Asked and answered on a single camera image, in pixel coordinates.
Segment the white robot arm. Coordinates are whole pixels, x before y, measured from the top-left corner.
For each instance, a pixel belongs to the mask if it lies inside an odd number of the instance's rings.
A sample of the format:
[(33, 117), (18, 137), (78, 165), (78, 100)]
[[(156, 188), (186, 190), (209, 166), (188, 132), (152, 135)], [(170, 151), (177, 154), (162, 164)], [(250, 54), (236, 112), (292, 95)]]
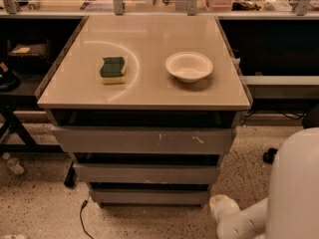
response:
[(300, 130), (280, 145), (266, 198), (240, 209), (215, 195), (209, 207), (218, 239), (319, 239), (319, 128)]

